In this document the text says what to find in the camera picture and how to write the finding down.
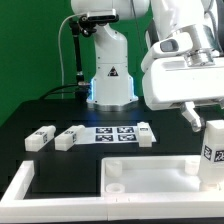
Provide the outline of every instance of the robot logo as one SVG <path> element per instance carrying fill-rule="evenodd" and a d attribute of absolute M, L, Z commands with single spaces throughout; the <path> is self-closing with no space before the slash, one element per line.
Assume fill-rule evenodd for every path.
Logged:
<path fill-rule="evenodd" d="M 114 66 L 113 66 L 113 68 L 110 70 L 108 76 L 110 76 L 110 77 L 117 77 L 117 76 L 118 76 L 117 70 L 115 69 Z"/>

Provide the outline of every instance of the green screen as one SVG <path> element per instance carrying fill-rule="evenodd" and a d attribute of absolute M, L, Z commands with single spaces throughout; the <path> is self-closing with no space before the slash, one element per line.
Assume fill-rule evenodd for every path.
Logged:
<path fill-rule="evenodd" d="M 0 1 L 0 125 L 20 103 L 38 99 L 61 85 L 58 31 L 62 21 L 72 15 L 70 0 Z M 151 12 L 138 19 L 141 44 L 146 53 L 144 33 Z M 120 21 L 112 27 L 128 39 L 129 73 L 135 80 L 135 93 L 142 95 L 143 73 L 136 23 Z M 93 38 L 81 38 L 83 71 L 86 81 L 95 73 Z M 75 82 L 74 45 L 68 24 L 62 33 L 65 83 Z"/>

